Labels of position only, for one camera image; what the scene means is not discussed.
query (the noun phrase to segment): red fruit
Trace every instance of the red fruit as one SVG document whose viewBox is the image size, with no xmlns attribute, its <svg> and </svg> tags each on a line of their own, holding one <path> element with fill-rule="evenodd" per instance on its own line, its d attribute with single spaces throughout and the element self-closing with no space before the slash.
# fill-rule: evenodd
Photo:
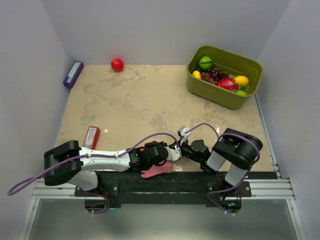
<svg viewBox="0 0 320 240">
<path fill-rule="evenodd" d="M 124 62 L 120 58 L 115 58 L 111 61 L 111 67 L 114 71 L 120 72 L 124 69 Z"/>
<path fill-rule="evenodd" d="M 219 87 L 227 89 L 229 91 L 238 91 L 239 87 L 235 80 L 232 78 L 225 78 L 218 82 L 217 84 Z"/>
</svg>

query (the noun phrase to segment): yellow lemon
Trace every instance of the yellow lemon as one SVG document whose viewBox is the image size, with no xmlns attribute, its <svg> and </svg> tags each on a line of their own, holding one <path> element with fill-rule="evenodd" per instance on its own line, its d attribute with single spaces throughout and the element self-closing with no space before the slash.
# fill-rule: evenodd
<svg viewBox="0 0 320 240">
<path fill-rule="evenodd" d="M 242 88 L 249 84 L 249 80 L 246 76 L 236 76 L 234 80 Z"/>
<path fill-rule="evenodd" d="M 200 72 L 197 71 L 197 70 L 193 71 L 192 76 L 194 76 L 194 77 L 197 78 L 197 79 L 201 79 L 201 74 L 200 74 Z"/>
</svg>

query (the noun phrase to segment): pink object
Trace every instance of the pink object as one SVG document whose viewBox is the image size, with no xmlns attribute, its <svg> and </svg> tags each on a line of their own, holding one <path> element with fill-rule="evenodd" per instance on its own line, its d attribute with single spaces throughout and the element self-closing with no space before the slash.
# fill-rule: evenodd
<svg viewBox="0 0 320 240">
<path fill-rule="evenodd" d="M 155 166 L 153 165 L 149 170 L 147 171 L 141 171 L 141 177 L 147 179 L 159 174 L 163 174 L 165 172 L 169 172 L 172 170 L 172 168 L 174 167 L 172 161 L 167 160 L 166 163 L 163 166 Z"/>
<path fill-rule="evenodd" d="M 218 82 L 217 84 L 219 87 L 227 89 L 229 91 L 238 91 L 239 90 L 239 86 L 236 83 L 235 80 L 233 80 L 232 78 L 225 78 L 222 79 Z"/>
</svg>

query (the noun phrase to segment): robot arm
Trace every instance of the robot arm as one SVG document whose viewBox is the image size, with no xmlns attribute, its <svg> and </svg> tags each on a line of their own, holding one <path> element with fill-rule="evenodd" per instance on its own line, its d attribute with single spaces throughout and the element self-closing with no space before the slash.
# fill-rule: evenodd
<svg viewBox="0 0 320 240">
<path fill-rule="evenodd" d="M 263 146 L 258 138 L 228 128 L 224 132 L 227 136 L 221 137 L 210 151 L 203 140 L 195 140 L 188 145 L 190 134 L 187 127 L 182 127 L 178 130 L 180 136 L 178 145 L 173 143 L 168 146 L 165 142 L 153 141 L 129 152 L 127 150 L 113 152 L 91 150 L 79 147 L 78 141 L 68 141 L 44 154 L 45 169 L 71 157 L 85 157 L 49 171 L 44 178 L 45 184 L 57 186 L 70 183 L 90 191 L 99 186 L 94 171 L 140 172 L 148 170 L 153 165 L 161 166 L 166 160 L 177 161 L 186 157 L 199 163 L 200 168 L 211 175 L 215 175 L 226 161 L 231 162 L 223 182 L 223 189 L 227 189 L 239 183 L 254 164 L 257 151 L 252 145 L 255 145 L 259 151 Z M 246 138 L 247 141 L 239 139 L 238 136 Z"/>
</svg>

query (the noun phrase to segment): pink cloth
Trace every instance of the pink cloth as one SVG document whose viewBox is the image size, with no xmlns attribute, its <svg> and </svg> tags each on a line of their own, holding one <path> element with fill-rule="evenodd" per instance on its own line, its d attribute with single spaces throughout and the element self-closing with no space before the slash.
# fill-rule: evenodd
<svg viewBox="0 0 320 240">
<path fill-rule="evenodd" d="M 169 172 L 172 170 L 172 168 L 174 167 L 172 161 L 167 160 L 166 163 L 163 166 L 155 166 L 153 165 L 149 170 L 147 171 L 141 171 L 141 177 L 147 179 L 150 177 L 153 177 L 155 175 L 159 175 L 165 172 Z"/>
</svg>

